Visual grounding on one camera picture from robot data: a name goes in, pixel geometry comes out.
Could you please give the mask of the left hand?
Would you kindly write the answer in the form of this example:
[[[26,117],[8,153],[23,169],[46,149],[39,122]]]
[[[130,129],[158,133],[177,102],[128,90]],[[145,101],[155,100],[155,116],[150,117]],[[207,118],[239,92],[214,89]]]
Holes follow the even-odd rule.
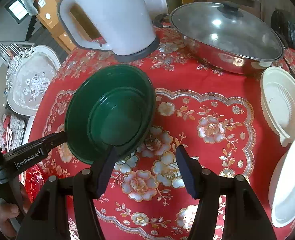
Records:
[[[20,183],[20,191],[23,200],[23,209],[24,212],[27,213],[31,206],[31,202],[22,183]],[[19,207],[16,204],[0,204],[0,230],[7,239],[16,238],[17,233],[12,226],[10,219],[17,217],[19,213]]]

